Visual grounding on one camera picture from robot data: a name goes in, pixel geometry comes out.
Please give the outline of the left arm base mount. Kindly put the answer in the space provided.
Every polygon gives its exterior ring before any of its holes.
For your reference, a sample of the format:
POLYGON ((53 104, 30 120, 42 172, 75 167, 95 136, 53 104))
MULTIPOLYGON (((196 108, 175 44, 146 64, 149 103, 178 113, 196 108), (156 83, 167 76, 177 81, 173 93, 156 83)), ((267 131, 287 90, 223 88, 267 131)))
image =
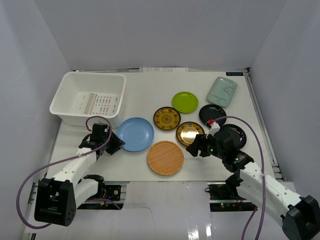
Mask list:
POLYGON ((103 185, 102 191, 91 196, 79 210, 121 210, 124 205, 121 185, 103 185))

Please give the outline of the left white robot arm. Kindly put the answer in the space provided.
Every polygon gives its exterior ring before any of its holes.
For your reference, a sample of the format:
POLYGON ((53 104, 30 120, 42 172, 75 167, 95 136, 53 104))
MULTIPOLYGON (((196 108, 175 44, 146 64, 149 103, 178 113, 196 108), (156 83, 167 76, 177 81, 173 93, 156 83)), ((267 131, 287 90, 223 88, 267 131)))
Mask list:
POLYGON ((39 181, 34 207, 38 222, 69 226, 77 208, 86 202, 112 202, 107 196, 104 177, 88 174, 104 153, 113 155, 125 145, 106 123, 95 123, 71 160, 51 178, 39 181))

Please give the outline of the blue round plate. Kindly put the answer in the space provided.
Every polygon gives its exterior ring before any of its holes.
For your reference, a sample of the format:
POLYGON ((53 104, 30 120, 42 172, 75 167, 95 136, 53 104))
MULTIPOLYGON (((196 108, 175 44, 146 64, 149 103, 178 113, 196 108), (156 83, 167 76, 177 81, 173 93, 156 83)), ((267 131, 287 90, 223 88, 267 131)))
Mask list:
POLYGON ((125 151, 140 152, 151 145, 155 130, 152 124, 142 117, 131 117, 117 128, 116 135, 124 142, 125 151))

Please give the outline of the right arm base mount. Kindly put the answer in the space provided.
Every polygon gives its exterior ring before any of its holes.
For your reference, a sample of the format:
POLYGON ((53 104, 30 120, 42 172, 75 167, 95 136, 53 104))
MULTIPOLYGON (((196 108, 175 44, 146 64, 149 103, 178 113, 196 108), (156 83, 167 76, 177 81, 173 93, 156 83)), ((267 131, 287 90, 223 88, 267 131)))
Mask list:
POLYGON ((208 184, 204 190, 209 195, 209 207, 216 212, 251 212, 255 205, 240 197, 235 187, 224 182, 208 184))

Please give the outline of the woven bamboo round tray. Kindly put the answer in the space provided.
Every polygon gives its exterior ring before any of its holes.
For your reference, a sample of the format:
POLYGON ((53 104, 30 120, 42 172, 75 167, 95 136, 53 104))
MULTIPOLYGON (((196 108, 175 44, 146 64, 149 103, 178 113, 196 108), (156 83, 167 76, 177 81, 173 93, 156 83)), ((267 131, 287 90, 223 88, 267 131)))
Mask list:
POLYGON ((149 168, 160 176, 176 174, 184 164, 182 149, 172 141, 159 141, 151 146, 147 153, 149 168))

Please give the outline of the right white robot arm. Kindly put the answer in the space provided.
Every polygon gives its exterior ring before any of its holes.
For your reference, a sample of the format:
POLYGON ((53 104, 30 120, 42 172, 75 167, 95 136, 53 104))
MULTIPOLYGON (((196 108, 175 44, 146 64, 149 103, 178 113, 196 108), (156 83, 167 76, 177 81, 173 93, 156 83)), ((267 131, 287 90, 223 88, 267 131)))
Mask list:
POLYGON ((236 148, 231 137, 218 139, 214 124, 209 134, 197 134, 186 150, 194 157, 210 155, 222 160, 232 173, 225 181, 226 195, 244 198, 272 217, 290 240, 311 240, 320 232, 320 206, 311 195, 291 191, 262 169, 245 152, 236 148))

